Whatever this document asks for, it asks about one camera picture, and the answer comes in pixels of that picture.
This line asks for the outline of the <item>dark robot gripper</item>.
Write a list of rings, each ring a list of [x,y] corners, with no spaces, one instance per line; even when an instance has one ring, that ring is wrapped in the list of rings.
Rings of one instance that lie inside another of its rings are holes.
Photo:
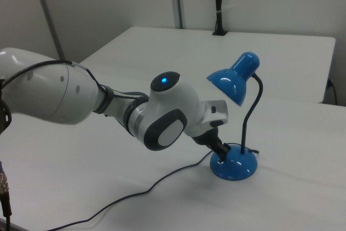
[[[223,143],[218,136],[218,127],[228,122],[228,107],[224,100],[202,101],[204,114],[196,123],[196,130],[192,139],[199,145],[215,149],[211,164],[218,161],[223,162],[231,149],[228,144]]]

